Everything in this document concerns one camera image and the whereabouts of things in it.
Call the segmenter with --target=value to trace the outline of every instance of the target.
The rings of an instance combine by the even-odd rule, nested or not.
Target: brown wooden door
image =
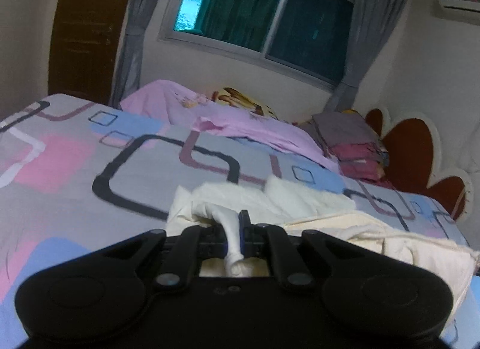
[[[107,104],[128,0],[58,0],[49,94]]]

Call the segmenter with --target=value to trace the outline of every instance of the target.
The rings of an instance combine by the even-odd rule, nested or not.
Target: window
[[[353,0],[173,0],[165,36],[338,83],[352,10]]]

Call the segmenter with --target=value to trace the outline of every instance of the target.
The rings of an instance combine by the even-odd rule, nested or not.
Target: window sill
[[[222,41],[175,31],[169,31],[168,33],[160,31],[157,41],[165,41],[181,47],[194,48],[195,50],[202,52],[220,55],[226,58],[238,60],[239,62],[252,64],[266,70],[277,72],[278,74],[282,74],[297,81],[310,84],[311,86],[315,86],[323,91],[326,91],[328,94],[332,94],[335,88],[334,84],[323,79],[306,74],[305,72],[296,70],[284,64],[277,63],[273,60],[266,59],[263,57],[261,52],[248,50],[247,48],[235,46]]]

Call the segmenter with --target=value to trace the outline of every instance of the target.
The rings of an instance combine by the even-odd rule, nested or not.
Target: window frame
[[[158,34],[158,41],[169,41],[179,45],[201,50],[203,52],[213,53],[225,56],[231,59],[239,60],[253,64],[268,70],[278,72],[280,74],[289,76],[290,78],[312,84],[332,92],[338,82],[334,82],[324,76],[317,75],[312,71],[302,70],[301,67],[292,67],[292,64],[282,60],[268,57],[268,52],[272,46],[273,40],[278,30],[280,20],[282,19],[286,4],[288,0],[279,0],[277,10],[272,19],[270,29],[265,38],[263,49],[261,52],[249,50],[238,45],[230,44],[225,41],[215,40],[192,33],[175,31],[173,28],[177,21],[178,12],[183,0],[169,0],[167,8],[160,26]]]

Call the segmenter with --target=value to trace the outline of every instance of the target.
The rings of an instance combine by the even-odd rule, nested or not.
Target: pink blanket
[[[161,120],[174,126],[217,136],[249,138],[281,152],[303,155],[339,173],[338,164],[303,130],[246,110],[220,105],[178,83],[152,82],[121,102],[122,110]]]

